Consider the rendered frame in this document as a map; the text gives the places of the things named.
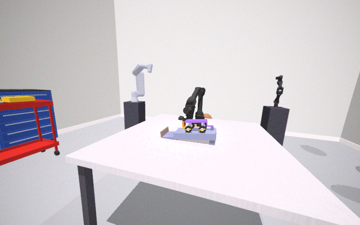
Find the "purple trolley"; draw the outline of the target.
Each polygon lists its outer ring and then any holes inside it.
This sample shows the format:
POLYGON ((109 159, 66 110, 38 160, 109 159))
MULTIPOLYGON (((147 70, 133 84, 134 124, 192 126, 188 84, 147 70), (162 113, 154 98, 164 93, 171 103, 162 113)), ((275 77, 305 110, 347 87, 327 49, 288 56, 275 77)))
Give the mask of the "purple trolley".
POLYGON ((207 119, 190 119, 185 120, 185 123, 187 123, 187 126, 185 127, 185 131, 187 133, 190 133, 192 131, 192 128, 194 128, 194 123, 201 123, 201 126, 199 127, 199 132, 204 133, 206 131, 206 127, 213 127, 213 125, 208 125, 207 119))

